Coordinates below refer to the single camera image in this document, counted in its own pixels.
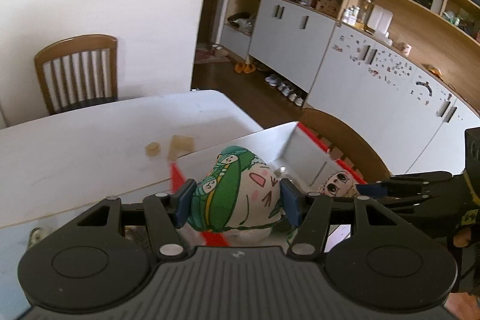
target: wooden floor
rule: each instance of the wooden floor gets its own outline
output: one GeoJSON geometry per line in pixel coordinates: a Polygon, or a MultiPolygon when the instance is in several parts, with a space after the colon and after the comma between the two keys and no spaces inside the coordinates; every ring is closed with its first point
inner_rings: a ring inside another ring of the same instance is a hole
{"type": "Polygon", "coordinates": [[[302,109],[265,82],[268,74],[260,71],[236,74],[233,66],[232,63],[195,64],[191,88],[224,93],[264,128],[298,121],[302,109]]]}

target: red trim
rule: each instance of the red trim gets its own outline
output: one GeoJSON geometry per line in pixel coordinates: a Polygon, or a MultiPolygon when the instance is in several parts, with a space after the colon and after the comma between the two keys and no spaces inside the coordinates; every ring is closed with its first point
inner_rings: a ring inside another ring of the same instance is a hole
{"type": "MultiPolygon", "coordinates": [[[[318,145],[324,152],[328,153],[328,147],[316,137],[310,129],[308,129],[304,124],[301,122],[297,123],[298,129],[300,129],[303,133],[305,133],[308,138],[313,141],[316,145],[318,145]]],[[[337,164],[343,168],[344,170],[347,170],[350,174],[352,174],[353,178],[358,182],[359,185],[364,185],[366,181],[358,176],[358,174],[353,171],[350,167],[348,167],[345,162],[341,159],[335,160],[337,164]]]]}
{"type": "MultiPolygon", "coordinates": [[[[172,192],[175,193],[182,187],[186,179],[180,171],[178,165],[173,162],[170,164],[170,182],[172,192]]],[[[200,232],[200,235],[205,240],[205,245],[208,247],[230,247],[230,244],[222,234],[216,234],[213,232],[200,232]]]]}

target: white table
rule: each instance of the white table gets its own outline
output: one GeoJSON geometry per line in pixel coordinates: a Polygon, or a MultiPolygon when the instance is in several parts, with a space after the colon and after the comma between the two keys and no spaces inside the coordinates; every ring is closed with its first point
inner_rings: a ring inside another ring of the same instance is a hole
{"type": "Polygon", "coordinates": [[[217,91],[124,100],[0,130],[0,320],[28,308],[16,268],[34,227],[56,229],[108,195],[136,202],[167,190],[174,134],[194,137],[199,150],[260,130],[217,91]],[[145,155],[152,141],[162,148],[155,157],[145,155]]]}

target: chair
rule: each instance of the chair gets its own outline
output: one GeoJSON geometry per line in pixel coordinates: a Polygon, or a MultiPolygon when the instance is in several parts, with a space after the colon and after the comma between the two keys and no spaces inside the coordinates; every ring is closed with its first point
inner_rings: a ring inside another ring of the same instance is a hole
{"type": "Polygon", "coordinates": [[[51,115],[117,100],[115,37],[71,37],[42,49],[34,60],[51,115]]]}
{"type": "Polygon", "coordinates": [[[390,178],[385,163],[362,137],[347,124],[330,114],[303,109],[300,122],[310,128],[329,146],[334,159],[341,158],[367,183],[390,178]]]}

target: ribbed gray surface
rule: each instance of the ribbed gray surface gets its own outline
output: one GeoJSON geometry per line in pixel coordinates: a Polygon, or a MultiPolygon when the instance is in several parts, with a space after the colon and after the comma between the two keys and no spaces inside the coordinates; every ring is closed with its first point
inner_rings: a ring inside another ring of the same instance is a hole
{"type": "Polygon", "coordinates": [[[25,320],[451,320],[437,307],[417,314],[374,312],[335,292],[318,267],[277,247],[199,247],[183,262],[159,267],[150,284],[119,307],[88,315],[34,308],[25,320]]]}

